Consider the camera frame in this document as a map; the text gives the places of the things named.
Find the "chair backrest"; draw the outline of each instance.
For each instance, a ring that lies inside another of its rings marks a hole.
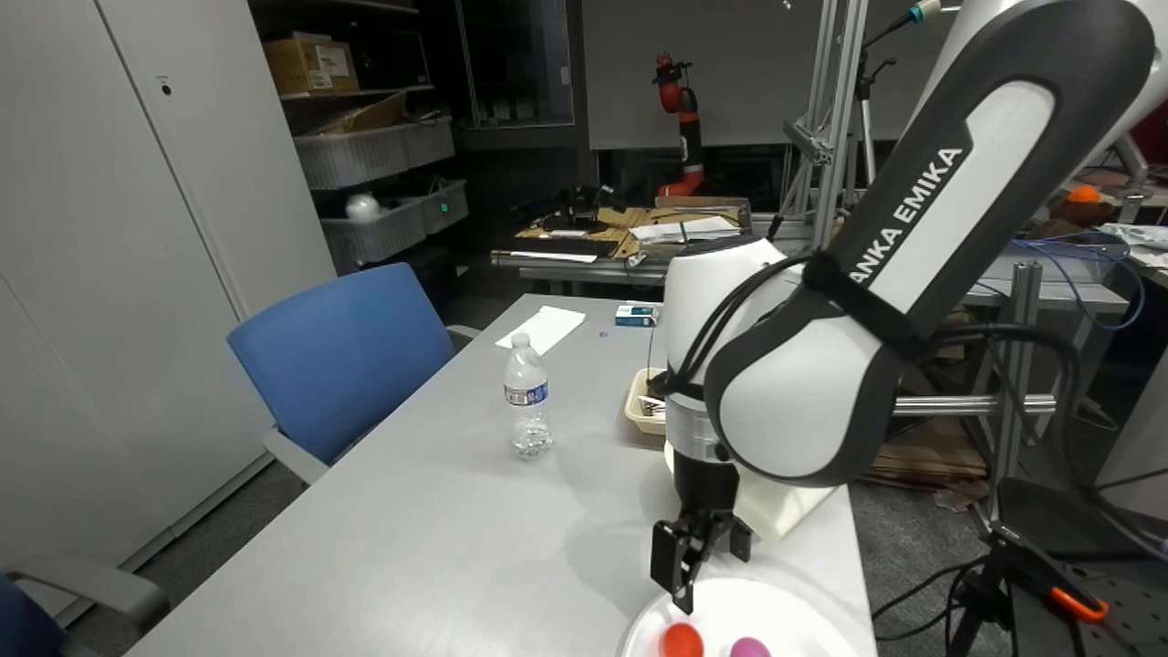
[[[57,657],[63,644],[63,627],[6,575],[0,575],[0,653]]]
[[[226,342],[276,432],[331,465],[449,359],[449,334],[404,265],[288,297]]]

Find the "cabinet door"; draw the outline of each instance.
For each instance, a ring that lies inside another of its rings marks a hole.
[[[239,314],[331,278],[243,0],[99,0]]]
[[[263,454],[267,415],[96,4],[4,0],[0,86],[0,273],[43,342],[0,342],[17,363],[0,391],[22,398],[0,415],[0,564],[129,558]]]

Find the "plastic bottle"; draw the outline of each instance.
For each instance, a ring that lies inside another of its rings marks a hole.
[[[546,411],[546,368],[524,334],[512,335],[512,359],[505,368],[505,398],[512,406],[512,448],[520,462],[535,462],[552,448]]]

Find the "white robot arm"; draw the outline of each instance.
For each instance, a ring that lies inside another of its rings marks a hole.
[[[966,0],[922,106],[826,252],[803,272],[765,241],[672,265],[681,516],[653,531],[653,581],[681,609],[720,532],[750,558],[737,469],[797,485],[871,469],[942,318],[1057,183],[1164,98],[1158,44],[1164,0]]]

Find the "purple object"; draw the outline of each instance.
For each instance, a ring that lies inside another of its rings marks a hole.
[[[771,649],[758,638],[745,636],[730,648],[730,657],[771,657]]]

